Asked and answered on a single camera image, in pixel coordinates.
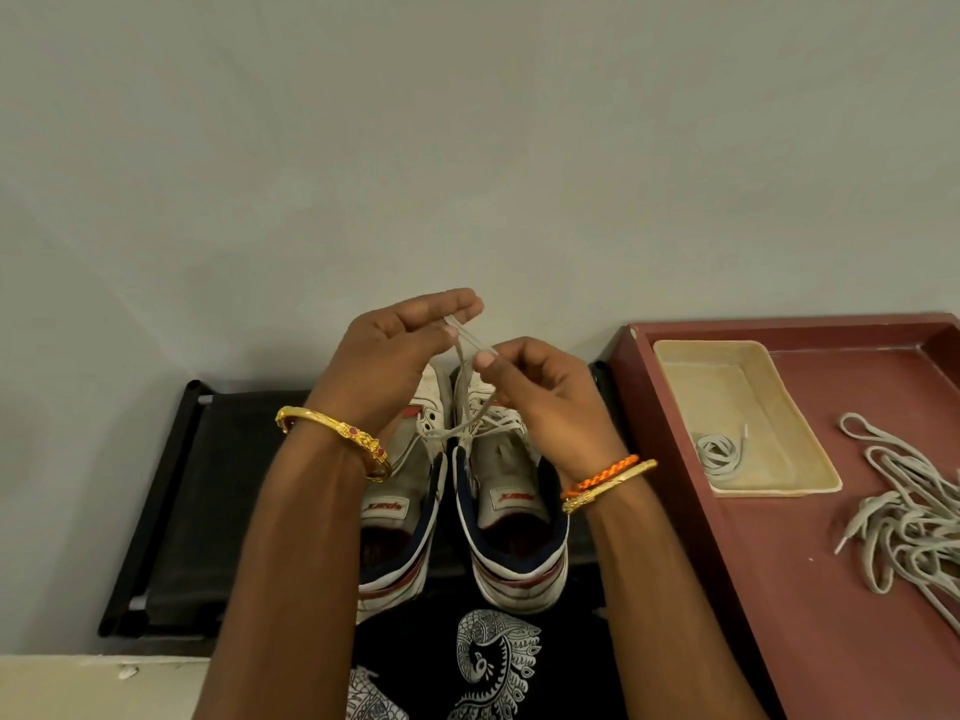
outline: gold bangle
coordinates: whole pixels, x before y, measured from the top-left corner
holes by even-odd
[[[594,500],[602,496],[604,493],[606,493],[606,491],[613,490],[617,485],[627,482],[632,477],[642,475],[644,472],[649,472],[656,466],[657,461],[655,459],[647,459],[640,464],[635,464],[633,467],[624,470],[616,477],[611,477],[605,483],[600,483],[595,487],[591,487],[586,492],[581,492],[575,497],[564,500],[560,507],[563,509],[563,512],[569,516],[574,511],[578,511],[583,508],[585,505],[590,505],[593,503]]]
[[[392,472],[390,461],[387,459],[387,450],[380,446],[380,440],[366,432],[357,429],[339,419],[334,419],[319,411],[304,407],[283,407],[276,413],[276,425],[283,430],[283,434],[290,432],[294,420],[309,420],[329,427],[345,440],[362,447],[370,457],[380,466],[380,469],[366,473],[366,479],[373,483],[382,483]]]

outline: shoe tongue label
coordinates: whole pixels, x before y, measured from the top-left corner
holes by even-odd
[[[489,500],[495,511],[507,508],[533,510],[537,503],[537,496],[519,487],[497,487],[489,492]]]
[[[364,500],[363,508],[360,508],[360,519],[388,518],[391,520],[404,520],[409,510],[409,498],[377,495]]]

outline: fingernail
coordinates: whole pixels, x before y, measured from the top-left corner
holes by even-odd
[[[486,369],[490,364],[494,362],[494,354],[490,351],[479,351],[477,355],[473,357],[473,365],[477,369]]]

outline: red tray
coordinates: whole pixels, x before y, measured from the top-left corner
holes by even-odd
[[[843,489],[714,496],[654,355],[659,339],[762,343]],[[960,468],[960,321],[925,313],[632,323],[610,366],[642,457],[660,461],[650,482],[761,699],[769,704],[772,681],[792,720],[960,717],[960,637],[906,581],[871,593],[858,544],[834,556],[860,499],[887,490],[863,442],[836,428],[841,414],[901,437],[944,475]],[[754,671],[759,656],[769,680]]]

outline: bracelet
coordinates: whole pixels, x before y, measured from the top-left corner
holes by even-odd
[[[581,493],[588,491],[590,488],[594,488],[601,483],[605,483],[610,480],[612,477],[619,475],[621,472],[625,471],[630,465],[636,463],[639,459],[637,455],[630,455],[618,461],[616,464],[612,464],[607,467],[603,472],[598,472],[593,477],[588,480],[583,480],[582,483],[577,483],[573,489],[569,489],[559,496],[560,500],[567,500],[570,497],[579,496]]]
[[[352,427],[350,424],[334,419],[319,411],[304,407],[283,407],[276,413],[276,425],[283,430],[283,434],[290,432],[294,420],[309,420],[329,427],[345,440],[362,447],[370,457],[380,466],[373,472],[366,473],[366,479],[373,483],[382,483],[392,472],[390,461],[387,459],[387,450],[380,446],[380,441],[366,432]]]
[[[647,459],[640,464],[635,464],[633,467],[624,470],[615,477],[611,477],[606,482],[600,483],[595,487],[591,487],[586,492],[581,492],[579,495],[575,495],[571,498],[568,498],[563,501],[563,504],[560,506],[564,513],[568,516],[575,511],[580,510],[585,505],[590,505],[598,497],[602,496],[606,491],[613,490],[616,486],[621,485],[632,477],[637,477],[642,475],[644,472],[649,472],[657,466],[657,461],[655,459]]]

